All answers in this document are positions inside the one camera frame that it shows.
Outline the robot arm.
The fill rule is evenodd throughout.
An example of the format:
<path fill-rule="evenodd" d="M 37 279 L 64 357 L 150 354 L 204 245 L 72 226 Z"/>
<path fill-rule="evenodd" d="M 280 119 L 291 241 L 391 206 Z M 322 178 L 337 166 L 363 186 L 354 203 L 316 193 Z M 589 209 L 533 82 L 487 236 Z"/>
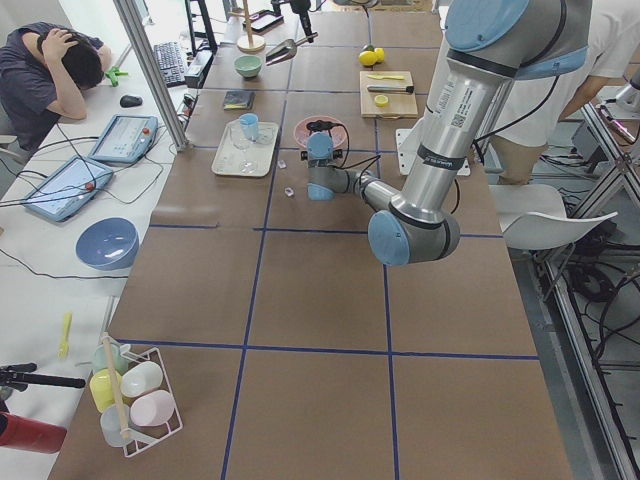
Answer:
<path fill-rule="evenodd" d="M 311 1 L 311 0 L 271 0 L 271 10 L 276 14 L 281 14 L 281 6 L 288 5 L 291 11 L 299 17 L 300 24 L 303 29 L 303 33 L 306 36 L 310 36 L 313 33 L 310 13 L 319 11 L 321 7 L 326 3 L 325 0 Z M 379 4 L 378 0 L 331 0 L 340 7 L 362 7 L 364 9 L 373 8 Z"/>
<path fill-rule="evenodd" d="M 515 80 L 557 77 L 586 59 L 589 1 L 454 1 L 445 20 L 449 74 L 434 112 L 426 112 L 414 161 L 402 189 L 366 171 L 336 166 L 329 137 L 307 143 L 307 195 L 331 200 L 352 193 L 373 210 L 368 241 L 383 264 L 442 259 L 460 229 L 442 208 L 495 94 Z"/>

